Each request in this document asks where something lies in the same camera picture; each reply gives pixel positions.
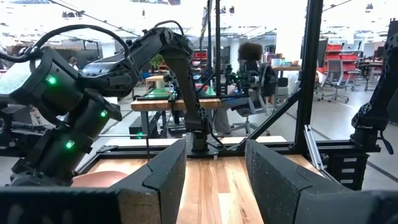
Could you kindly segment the red storage bins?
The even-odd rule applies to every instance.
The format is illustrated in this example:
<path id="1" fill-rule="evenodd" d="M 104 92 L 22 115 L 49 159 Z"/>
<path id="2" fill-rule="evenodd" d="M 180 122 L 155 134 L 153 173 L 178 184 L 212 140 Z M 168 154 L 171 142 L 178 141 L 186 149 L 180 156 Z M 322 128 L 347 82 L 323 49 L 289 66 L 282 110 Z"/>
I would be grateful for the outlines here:
<path id="1" fill-rule="evenodd" d="M 327 44 L 324 57 L 324 74 L 329 69 L 330 60 L 341 60 L 345 77 L 350 74 L 359 73 L 359 50 L 345 48 L 344 44 Z"/>

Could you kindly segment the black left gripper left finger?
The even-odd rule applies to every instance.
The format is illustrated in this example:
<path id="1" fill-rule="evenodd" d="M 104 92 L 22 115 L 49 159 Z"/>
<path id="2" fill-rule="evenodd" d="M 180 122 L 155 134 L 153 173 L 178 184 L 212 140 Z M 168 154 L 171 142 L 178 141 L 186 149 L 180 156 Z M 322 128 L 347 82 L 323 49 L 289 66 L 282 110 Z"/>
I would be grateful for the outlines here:
<path id="1" fill-rule="evenodd" d="M 0 224 L 175 224 L 186 160 L 178 140 L 107 188 L 1 188 Z"/>

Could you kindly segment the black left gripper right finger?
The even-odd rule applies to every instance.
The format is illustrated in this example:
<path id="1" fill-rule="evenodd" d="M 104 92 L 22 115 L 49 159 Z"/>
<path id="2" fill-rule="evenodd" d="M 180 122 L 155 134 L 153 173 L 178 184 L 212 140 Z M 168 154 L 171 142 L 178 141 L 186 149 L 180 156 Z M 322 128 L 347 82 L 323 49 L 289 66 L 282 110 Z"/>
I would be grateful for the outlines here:
<path id="1" fill-rule="evenodd" d="M 398 191 L 354 191 L 248 140 L 248 178 L 265 224 L 398 224 Z"/>

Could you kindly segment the green leafy plant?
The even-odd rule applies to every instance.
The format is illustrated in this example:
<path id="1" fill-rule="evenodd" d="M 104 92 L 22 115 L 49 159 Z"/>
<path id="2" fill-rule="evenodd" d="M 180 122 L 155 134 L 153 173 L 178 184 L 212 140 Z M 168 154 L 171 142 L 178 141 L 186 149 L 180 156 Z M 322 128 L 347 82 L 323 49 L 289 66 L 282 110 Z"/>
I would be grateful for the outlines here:
<path id="1" fill-rule="evenodd" d="M 158 70 L 161 65 L 164 64 L 164 58 L 161 56 L 161 54 L 155 55 L 151 60 L 150 64 L 152 67 L 152 71 L 154 72 L 155 70 Z"/>

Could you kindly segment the green table mat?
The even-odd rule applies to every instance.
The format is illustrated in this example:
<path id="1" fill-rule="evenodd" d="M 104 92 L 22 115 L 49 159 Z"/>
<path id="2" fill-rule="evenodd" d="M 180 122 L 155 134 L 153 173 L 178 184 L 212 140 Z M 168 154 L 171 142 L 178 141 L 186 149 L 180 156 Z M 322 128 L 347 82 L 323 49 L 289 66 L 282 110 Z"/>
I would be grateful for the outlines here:
<path id="1" fill-rule="evenodd" d="M 153 88 L 148 93 L 142 96 L 144 100 L 168 100 L 170 95 L 178 96 L 175 90 L 169 91 L 168 88 Z M 206 92 L 202 92 L 200 98 L 216 97 L 216 92 L 212 88 L 208 88 Z"/>

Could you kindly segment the pink plate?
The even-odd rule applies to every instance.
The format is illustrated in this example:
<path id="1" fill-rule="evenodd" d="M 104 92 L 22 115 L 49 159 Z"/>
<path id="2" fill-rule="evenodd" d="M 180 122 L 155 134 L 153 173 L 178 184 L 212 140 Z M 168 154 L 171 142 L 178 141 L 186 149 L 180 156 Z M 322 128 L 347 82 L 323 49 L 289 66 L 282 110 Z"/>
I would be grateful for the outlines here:
<path id="1" fill-rule="evenodd" d="M 92 172 L 74 177 L 72 187 L 110 187 L 125 177 L 120 171 Z"/>

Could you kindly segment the grey office chair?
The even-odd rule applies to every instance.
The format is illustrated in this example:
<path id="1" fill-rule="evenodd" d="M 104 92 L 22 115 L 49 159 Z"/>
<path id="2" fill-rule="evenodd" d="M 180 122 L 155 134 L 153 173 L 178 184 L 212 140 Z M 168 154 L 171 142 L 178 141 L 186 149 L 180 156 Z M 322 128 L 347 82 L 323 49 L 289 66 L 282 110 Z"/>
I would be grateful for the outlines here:
<path id="1" fill-rule="evenodd" d="M 326 74 L 316 71 L 314 94 L 318 101 L 327 100 L 328 102 L 342 99 L 345 104 L 349 102 L 349 97 L 338 93 L 339 90 L 345 90 L 350 81 L 351 75 L 345 75 L 343 70 L 343 61 L 341 59 L 331 59 L 326 61 Z M 332 87 L 333 93 L 325 93 L 325 86 Z"/>

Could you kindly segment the black controller box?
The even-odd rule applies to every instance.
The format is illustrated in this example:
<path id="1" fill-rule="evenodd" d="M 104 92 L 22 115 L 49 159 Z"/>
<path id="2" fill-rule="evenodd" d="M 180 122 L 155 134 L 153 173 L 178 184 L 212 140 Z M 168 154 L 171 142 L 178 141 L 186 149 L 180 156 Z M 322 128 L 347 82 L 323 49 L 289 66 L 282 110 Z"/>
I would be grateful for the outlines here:
<path id="1" fill-rule="evenodd" d="M 366 153 L 332 154 L 327 172 L 351 190 L 361 190 L 369 155 Z"/>

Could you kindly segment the silver aluminium strut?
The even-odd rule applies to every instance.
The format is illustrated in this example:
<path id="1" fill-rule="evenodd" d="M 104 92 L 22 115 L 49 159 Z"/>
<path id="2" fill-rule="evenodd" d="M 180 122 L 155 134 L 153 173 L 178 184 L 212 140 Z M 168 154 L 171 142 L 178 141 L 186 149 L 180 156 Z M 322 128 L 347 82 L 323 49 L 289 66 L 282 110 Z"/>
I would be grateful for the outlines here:
<path id="1" fill-rule="evenodd" d="M 305 140 L 307 143 L 308 151 L 310 153 L 313 166 L 317 170 L 324 170 L 324 165 L 320 156 L 320 152 L 318 150 L 316 140 L 313 136 L 313 131 L 309 124 L 306 124 L 304 126 L 303 133 L 305 136 Z"/>

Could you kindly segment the black office chair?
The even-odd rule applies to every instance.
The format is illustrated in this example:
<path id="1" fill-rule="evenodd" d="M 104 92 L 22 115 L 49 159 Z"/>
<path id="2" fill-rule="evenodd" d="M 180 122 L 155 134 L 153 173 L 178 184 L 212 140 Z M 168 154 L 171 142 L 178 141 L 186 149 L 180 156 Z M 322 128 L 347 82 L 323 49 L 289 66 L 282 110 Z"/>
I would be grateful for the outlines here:
<path id="1" fill-rule="evenodd" d="M 266 98 L 275 93 L 277 86 L 277 78 L 274 71 L 267 63 L 262 63 L 259 66 L 259 73 L 261 81 L 255 88 L 249 88 L 245 93 L 239 93 L 244 103 L 232 106 L 231 110 L 236 111 L 240 116 L 245 118 L 243 123 L 233 123 L 231 130 L 237 131 L 245 130 L 246 134 L 251 134 L 252 130 L 258 128 L 258 125 L 251 123 L 249 117 L 255 114 L 267 114 Z"/>

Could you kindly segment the wooden work table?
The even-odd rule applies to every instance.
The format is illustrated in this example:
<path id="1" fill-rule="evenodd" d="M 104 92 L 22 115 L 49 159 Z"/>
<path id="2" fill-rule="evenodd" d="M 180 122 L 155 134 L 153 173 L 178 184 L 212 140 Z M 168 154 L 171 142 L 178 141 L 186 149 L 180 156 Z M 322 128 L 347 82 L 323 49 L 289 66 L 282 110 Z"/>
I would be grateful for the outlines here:
<path id="1" fill-rule="evenodd" d="M 221 100 L 219 98 L 213 98 L 212 96 L 202 96 L 199 99 L 200 105 L 204 110 L 215 110 L 221 106 Z M 149 111 L 186 111 L 185 103 L 183 100 L 175 100 L 169 102 L 166 98 L 149 97 L 144 100 L 134 100 L 131 103 L 131 109 L 141 113 L 141 124 L 142 133 L 147 134 L 149 132 Z"/>

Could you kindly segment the black aluminium table frame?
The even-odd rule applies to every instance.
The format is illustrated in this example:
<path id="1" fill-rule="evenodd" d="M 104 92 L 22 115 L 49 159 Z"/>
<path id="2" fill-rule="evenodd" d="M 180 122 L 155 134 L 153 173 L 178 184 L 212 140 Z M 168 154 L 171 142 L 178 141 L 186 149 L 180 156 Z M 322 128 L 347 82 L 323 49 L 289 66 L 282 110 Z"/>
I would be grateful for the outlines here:
<path id="1" fill-rule="evenodd" d="M 265 120 L 252 134 L 233 145 L 223 145 L 219 142 L 211 146 L 207 141 L 212 133 L 210 120 L 201 107 L 197 90 L 192 77 L 190 64 L 193 57 L 191 42 L 182 34 L 167 31 L 156 24 L 145 35 L 132 45 L 125 48 L 127 58 L 134 62 L 134 69 L 147 63 L 153 56 L 161 54 L 167 66 L 176 74 L 180 94 L 186 107 L 185 123 L 187 131 L 193 136 L 189 157 L 209 157 L 211 150 L 216 156 L 242 156 L 245 153 L 246 142 L 257 139 L 266 129 L 285 113 L 294 103 L 298 103 L 298 118 L 295 128 L 295 141 L 287 143 L 272 143 L 277 151 L 287 151 L 292 154 L 308 153 L 307 143 L 304 141 L 304 126 L 310 123 L 313 90 L 315 86 L 315 54 L 316 43 L 320 35 L 321 4 L 323 0 L 308 0 L 304 33 L 303 70 L 298 79 L 298 86 L 294 94 Z M 377 87 L 370 101 L 355 114 L 352 125 L 355 132 L 349 140 L 317 142 L 322 154 L 351 154 L 379 152 L 377 145 L 382 140 L 383 132 L 389 122 L 388 108 L 398 89 L 398 33 L 390 35 L 384 46 L 383 71 Z"/>

